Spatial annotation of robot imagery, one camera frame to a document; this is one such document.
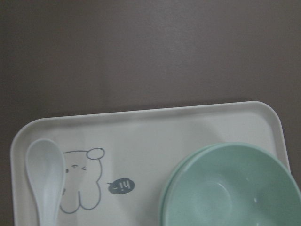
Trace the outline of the white ceramic spoon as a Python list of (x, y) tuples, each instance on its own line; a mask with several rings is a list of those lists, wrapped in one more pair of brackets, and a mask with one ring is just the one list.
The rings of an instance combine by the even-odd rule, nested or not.
[(56, 226), (65, 183), (63, 153), (54, 141), (38, 139), (27, 149), (25, 168), (39, 225)]

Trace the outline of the green bowl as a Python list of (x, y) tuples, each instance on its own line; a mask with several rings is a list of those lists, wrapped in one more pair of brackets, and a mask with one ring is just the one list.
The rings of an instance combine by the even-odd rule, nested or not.
[(183, 158), (172, 170), (172, 172), (170, 173), (168, 179), (166, 180), (164, 186), (161, 189), (160, 192), (160, 199), (159, 199), (159, 203), (158, 203), (158, 226), (162, 226), (162, 216), (163, 216), (163, 207), (164, 207), (164, 201), (165, 201), (165, 197), (168, 191), (168, 188), (173, 180), (173, 177), (176, 175), (176, 173), (179, 171), (179, 169), (182, 167), (182, 165), (184, 165), (187, 161), (189, 161), (190, 158), (192, 158), (193, 156), (205, 151), (208, 148), (211, 148), (215, 146), (215, 144), (211, 144), (211, 145), (207, 145), (205, 147), (202, 147), (201, 149), (185, 156), (185, 158)]
[(163, 226), (298, 226), (301, 193), (287, 168), (246, 143), (189, 159), (168, 188)]

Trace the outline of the green bowl on tray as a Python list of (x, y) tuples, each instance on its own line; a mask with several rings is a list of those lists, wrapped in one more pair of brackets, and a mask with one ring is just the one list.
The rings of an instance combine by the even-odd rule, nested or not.
[(215, 146), (215, 144), (211, 144), (211, 145), (207, 145), (205, 147), (202, 147), (201, 149), (185, 156), (185, 158), (183, 158), (172, 170), (172, 172), (170, 173), (168, 179), (166, 180), (164, 186), (161, 189), (160, 192), (160, 199), (159, 199), (159, 203), (158, 203), (158, 226), (162, 226), (162, 216), (163, 216), (163, 207), (164, 207), (164, 201), (165, 201), (165, 197), (168, 191), (168, 188), (173, 180), (173, 177), (176, 175), (176, 173), (179, 171), (179, 169), (182, 167), (182, 165), (184, 165), (187, 161), (189, 161), (190, 158), (192, 158), (193, 156), (205, 151), (208, 148), (211, 148)]

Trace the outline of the cream rabbit print tray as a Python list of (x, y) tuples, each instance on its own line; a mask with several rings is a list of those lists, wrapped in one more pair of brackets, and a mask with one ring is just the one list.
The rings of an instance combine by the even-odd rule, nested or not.
[(66, 162), (86, 162), (66, 179), (60, 226), (156, 226), (162, 187), (186, 156), (205, 146), (244, 142), (289, 166), (280, 119), (267, 104), (247, 101), (44, 118), (15, 136), (10, 150), (14, 222), (37, 225), (25, 172), (27, 148), (50, 139)]

